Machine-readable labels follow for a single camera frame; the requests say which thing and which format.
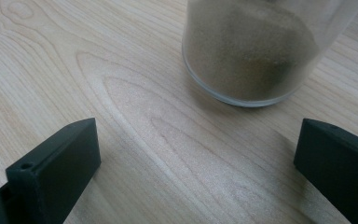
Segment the clear glass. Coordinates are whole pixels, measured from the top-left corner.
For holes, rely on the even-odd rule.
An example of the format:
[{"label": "clear glass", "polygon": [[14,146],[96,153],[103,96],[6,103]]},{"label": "clear glass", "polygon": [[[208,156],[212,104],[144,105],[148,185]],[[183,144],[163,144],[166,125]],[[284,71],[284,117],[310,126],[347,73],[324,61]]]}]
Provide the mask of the clear glass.
[{"label": "clear glass", "polygon": [[188,0],[183,57],[215,98],[264,106],[292,94],[358,11],[358,0]]}]

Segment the light wood surface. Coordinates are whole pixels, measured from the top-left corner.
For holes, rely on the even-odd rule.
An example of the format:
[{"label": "light wood surface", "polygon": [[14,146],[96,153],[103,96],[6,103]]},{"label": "light wood surface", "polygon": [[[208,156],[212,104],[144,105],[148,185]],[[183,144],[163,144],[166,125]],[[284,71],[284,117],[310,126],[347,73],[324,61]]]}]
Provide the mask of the light wood surface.
[{"label": "light wood surface", "polygon": [[103,163],[65,223],[348,223],[294,167],[303,118],[358,135],[358,15],[305,86],[249,109],[181,56],[186,0],[0,0],[0,186],[95,117]]}]

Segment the small hole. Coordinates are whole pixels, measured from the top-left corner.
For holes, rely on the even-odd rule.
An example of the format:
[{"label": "small hole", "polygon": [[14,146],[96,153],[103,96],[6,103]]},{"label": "small hole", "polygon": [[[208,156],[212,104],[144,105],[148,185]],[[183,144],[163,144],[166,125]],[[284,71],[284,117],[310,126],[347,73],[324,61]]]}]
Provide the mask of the small hole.
[{"label": "small hole", "polygon": [[22,170],[26,170],[26,169],[29,169],[33,166],[32,163],[24,163],[22,166],[21,166],[21,169]]}]

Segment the table surface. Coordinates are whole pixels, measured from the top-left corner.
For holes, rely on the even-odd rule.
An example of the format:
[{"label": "table surface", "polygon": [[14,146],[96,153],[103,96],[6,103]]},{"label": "table surface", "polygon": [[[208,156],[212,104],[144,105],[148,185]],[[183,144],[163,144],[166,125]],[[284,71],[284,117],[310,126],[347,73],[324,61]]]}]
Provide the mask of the table surface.
[{"label": "table surface", "polygon": [[288,100],[216,101],[181,56],[186,0],[0,0],[0,186],[68,123],[103,163],[65,223],[347,223],[293,165],[303,118],[358,135],[358,15]]}]

